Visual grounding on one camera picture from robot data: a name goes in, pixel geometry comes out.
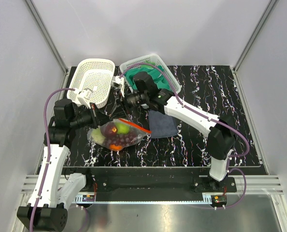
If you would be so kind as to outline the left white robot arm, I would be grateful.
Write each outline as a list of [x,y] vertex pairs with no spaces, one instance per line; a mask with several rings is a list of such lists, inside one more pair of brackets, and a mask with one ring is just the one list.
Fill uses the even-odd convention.
[[17,210],[17,217],[31,232],[61,232],[66,226],[68,209],[75,197],[93,187],[93,179],[85,174],[71,174],[60,187],[62,169],[70,152],[76,130],[85,126],[97,128],[109,121],[94,104],[77,106],[70,99],[55,102],[54,115],[45,120],[43,162],[26,206]]

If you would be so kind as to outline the clear zip top bag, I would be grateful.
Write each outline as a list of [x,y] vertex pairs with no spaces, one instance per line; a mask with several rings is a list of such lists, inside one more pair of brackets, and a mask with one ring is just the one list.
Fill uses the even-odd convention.
[[138,144],[150,134],[150,130],[126,119],[117,118],[96,129],[90,129],[87,133],[87,139],[111,151],[120,151]]

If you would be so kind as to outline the dark red fake apple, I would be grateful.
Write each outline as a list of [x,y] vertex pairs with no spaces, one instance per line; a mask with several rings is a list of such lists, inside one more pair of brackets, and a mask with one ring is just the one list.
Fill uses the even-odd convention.
[[101,130],[102,135],[105,137],[114,137],[116,136],[117,131],[118,131],[115,123],[113,122],[108,122],[107,124],[102,125],[100,130]]

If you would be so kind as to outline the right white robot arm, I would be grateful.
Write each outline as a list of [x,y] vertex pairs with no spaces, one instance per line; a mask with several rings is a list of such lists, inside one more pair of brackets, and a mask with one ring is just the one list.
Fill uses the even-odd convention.
[[177,95],[170,78],[165,79],[170,89],[158,88],[148,73],[139,72],[133,78],[137,89],[130,95],[124,90],[124,75],[113,77],[112,85],[121,90],[126,106],[146,104],[149,109],[175,117],[204,135],[211,155],[208,186],[212,191],[220,191],[226,185],[224,178],[229,172],[229,159],[237,139],[231,118],[213,115],[187,103]]

